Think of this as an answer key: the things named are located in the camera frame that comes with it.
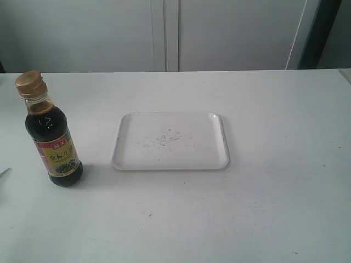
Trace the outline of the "soy sauce bottle gold cap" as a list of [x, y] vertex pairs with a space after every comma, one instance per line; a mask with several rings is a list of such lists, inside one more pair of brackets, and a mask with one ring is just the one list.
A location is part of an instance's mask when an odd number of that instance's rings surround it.
[[74, 185], [83, 165], [73, 143], [63, 111], [54, 105], [39, 71], [21, 74], [15, 86], [25, 100], [25, 127], [46, 166], [51, 181], [61, 187]]

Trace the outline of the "white rectangular plastic tray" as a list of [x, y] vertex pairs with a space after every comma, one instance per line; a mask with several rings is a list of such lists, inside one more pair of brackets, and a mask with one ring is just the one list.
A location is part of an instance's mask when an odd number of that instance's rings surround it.
[[229, 161], [222, 120], [212, 112], [125, 115], [111, 157], [122, 171], [220, 170]]

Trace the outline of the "white cabinet doors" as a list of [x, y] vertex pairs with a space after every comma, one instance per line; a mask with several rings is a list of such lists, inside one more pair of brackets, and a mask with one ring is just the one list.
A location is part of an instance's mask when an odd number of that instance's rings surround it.
[[6, 72], [296, 69], [318, 1], [1, 1]]

